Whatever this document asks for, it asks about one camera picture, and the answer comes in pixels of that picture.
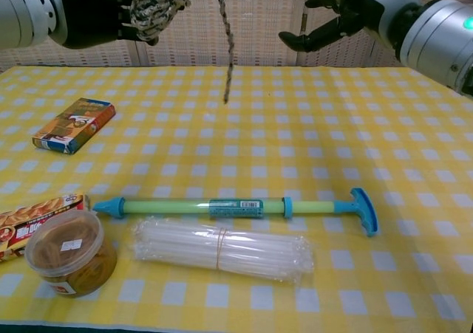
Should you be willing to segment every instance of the snack box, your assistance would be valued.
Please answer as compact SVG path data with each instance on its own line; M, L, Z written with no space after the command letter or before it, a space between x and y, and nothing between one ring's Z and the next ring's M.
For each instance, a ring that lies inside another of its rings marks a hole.
M28 239L46 220L70 209L89 210L89 199L70 194L0 213L0 262L22 256Z
M80 98L33 136L39 148L74 154L115 115L109 102Z

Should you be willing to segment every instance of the snack package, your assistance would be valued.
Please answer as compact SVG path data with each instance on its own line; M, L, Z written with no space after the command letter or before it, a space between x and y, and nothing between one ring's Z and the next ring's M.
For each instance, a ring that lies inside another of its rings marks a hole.
M51 217L70 209L88 210L84 194L70 194L0 213L0 262L20 257L31 235Z
M33 136L33 144L74 154L115 115L109 102L80 98Z

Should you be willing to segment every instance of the plastic wrap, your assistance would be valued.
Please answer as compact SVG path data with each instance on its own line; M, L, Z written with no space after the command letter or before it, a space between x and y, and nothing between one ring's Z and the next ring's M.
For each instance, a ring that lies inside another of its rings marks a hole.
M313 271L309 243L278 236L145 219L135 229L135 258L297 282Z

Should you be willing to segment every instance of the robotic arm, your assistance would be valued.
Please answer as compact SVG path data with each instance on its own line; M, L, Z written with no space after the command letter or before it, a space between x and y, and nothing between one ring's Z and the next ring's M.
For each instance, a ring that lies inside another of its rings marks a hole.
M146 1L140 6L146 10ZM186 0L153 0L163 7L159 30L167 27ZM0 49L28 47L50 36L71 49L117 39L150 39L133 24L134 0L0 0ZM397 59L463 95L473 97L473 7L455 0L306 0L309 8L325 7L338 17L309 35L281 32L296 51L317 51L365 29Z

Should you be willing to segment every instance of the cardboard box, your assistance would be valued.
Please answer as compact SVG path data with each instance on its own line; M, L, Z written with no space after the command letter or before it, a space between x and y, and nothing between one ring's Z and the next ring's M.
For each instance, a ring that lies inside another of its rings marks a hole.
M39 148L74 154L115 115L109 102L81 98L33 136Z
M24 254L28 239L44 222L71 209L89 210L89 199L77 193L0 213L0 262Z

